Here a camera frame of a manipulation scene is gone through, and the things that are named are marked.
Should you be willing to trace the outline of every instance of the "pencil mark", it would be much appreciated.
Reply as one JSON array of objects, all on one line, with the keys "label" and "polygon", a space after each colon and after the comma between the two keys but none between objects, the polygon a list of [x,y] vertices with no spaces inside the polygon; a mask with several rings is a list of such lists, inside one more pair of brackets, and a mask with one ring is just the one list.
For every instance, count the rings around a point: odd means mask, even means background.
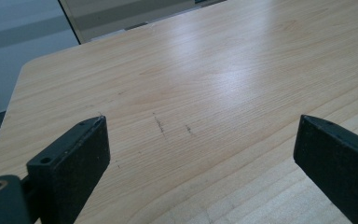
[{"label": "pencil mark", "polygon": [[171,219],[173,220],[173,224],[176,224],[176,219],[175,219],[175,217],[173,216],[173,213],[172,213],[171,210],[170,210],[170,215],[171,215]]},{"label": "pencil mark", "polygon": [[211,219],[211,216],[209,215],[209,212],[208,212],[207,210],[205,210],[205,213],[206,213],[206,217],[208,218],[209,224],[212,224],[213,221],[212,221],[212,219]]},{"label": "pencil mark", "polygon": [[194,135],[193,132],[191,132],[191,128],[188,125],[185,125],[187,132],[190,133],[191,135]]},{"label": "pencil mark", "polygon": [[154,115],[154,117],[155,117],[156,124],[158,125],[159,130],[161,131],[162,135],[164,135],[165,140],[167,140],[167,137],[165,136],[164,129],[162,128],[162,122],[156,117],[156,114],[155,114],[155,113],[153,113],[153,115]]},{"label": "pencil mark", "polygon": [[231,205],[231,210],[235,209],[235,205],[231,200],[228,200],[228,203]]}]

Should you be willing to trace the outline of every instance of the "black mount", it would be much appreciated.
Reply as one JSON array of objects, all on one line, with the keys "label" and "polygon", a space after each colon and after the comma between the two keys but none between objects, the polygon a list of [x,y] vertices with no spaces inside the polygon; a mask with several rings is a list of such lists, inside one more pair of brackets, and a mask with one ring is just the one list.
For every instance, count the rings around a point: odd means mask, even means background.
[{"label": "black mount", "polygon": [[301,116],[294,158],[353,223],[358,223],[358,135],[333,122]]},{"label": "black mount", "polygon": [[0,223],[74,223],[109,162],[106,118],[79,122],[27,162],[24,179],[0,176]]}]

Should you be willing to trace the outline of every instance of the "table surface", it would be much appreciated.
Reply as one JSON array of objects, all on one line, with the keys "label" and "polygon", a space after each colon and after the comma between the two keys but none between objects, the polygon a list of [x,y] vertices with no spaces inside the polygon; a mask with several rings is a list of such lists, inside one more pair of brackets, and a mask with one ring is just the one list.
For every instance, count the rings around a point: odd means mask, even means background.
[{"label": "table surface", "polygon": [[33,60],[0,175],[100,114],[112,160],[76,223],[349,223],[293,148],[301,114],[358,134],[358,1],[228,0]]}]

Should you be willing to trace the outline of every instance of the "wood grain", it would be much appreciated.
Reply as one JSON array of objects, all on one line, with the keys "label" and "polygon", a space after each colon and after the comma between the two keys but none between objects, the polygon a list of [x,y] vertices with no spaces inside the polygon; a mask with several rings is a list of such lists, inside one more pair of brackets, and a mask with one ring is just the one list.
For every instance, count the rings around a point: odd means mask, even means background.
[{"label": "wood grain", "polygon": [[301,114],[358,133],[358,1],[228,0],[31,61],[0,175],[99,114],[112,161],[76,223],[350,223],[292,154]]}]

